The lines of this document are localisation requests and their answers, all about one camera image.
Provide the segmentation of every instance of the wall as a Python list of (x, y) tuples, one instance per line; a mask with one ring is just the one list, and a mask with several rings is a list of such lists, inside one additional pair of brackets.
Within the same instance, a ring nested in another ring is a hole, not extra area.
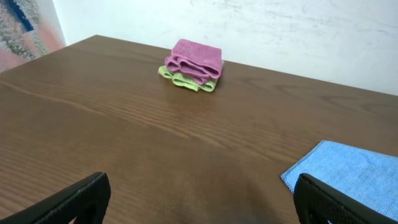
[(99, 34), (398, 95), (396, 0), (54, 0), (67, 44)]
[(58, 20), (57, 12), (52, 0), (36, 0), (37, 6), (39, 7), (40, 14), (48, 22), (48, 24), (56, 32), (58, 40), (61, 40), (65, 45), (65, 39), (62, 34), (60, 22)]

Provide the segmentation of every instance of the stack of towels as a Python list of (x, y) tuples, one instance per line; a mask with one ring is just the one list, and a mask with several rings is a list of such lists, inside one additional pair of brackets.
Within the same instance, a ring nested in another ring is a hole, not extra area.
[(174, 85), (212, 92), (222, 68), (221, 49), (181, 39), (159, 68), (159, 74)]

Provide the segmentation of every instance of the folded towel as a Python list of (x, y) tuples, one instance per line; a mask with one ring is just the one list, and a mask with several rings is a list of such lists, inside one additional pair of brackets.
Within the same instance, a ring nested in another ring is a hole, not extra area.
[(181, 39), (165, 60), (171, 72), (190, 75), (199, 85), (221, 75), (221, 49)]
[(216, 84), (218, 81), (218, 79), (211, 79), (205, 84), (199, 85), (189, 76), (183, 75), (179, 72), (174, 73), (169, 71), (165, 65), (160, 66), (159, 74), (166, 79), (172, 80), (174, 85), (185, 87), (193, 91), (198, 91), (199, 89), (202, 89), (207, 92), (212, 92), (216, 88)]
[(301, 173), (308, 173), (398, 221), (398, 157), (322, 141), (282, 174), (292, 192)]

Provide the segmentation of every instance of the wooden table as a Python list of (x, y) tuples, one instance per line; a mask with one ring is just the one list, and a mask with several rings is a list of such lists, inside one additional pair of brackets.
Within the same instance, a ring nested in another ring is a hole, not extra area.
[(94, 36), (0, 74), (0, 218), (101, 170), (104, 223), (298, 223), (280, 175), (322, 139), (398, 156), (397, 96), (232, 62), (195, 93), (169, 53)]

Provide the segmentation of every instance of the table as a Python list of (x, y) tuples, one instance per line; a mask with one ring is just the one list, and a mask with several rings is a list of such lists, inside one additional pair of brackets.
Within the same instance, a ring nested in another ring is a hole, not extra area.
[(94, 36), (0, 74), (0, 218), (105, 171), (104, 223), (298, 223), (280, 175), (322, 139), (398, 156), (397, 96), (232, 62), (196, 93), (169, 53)]

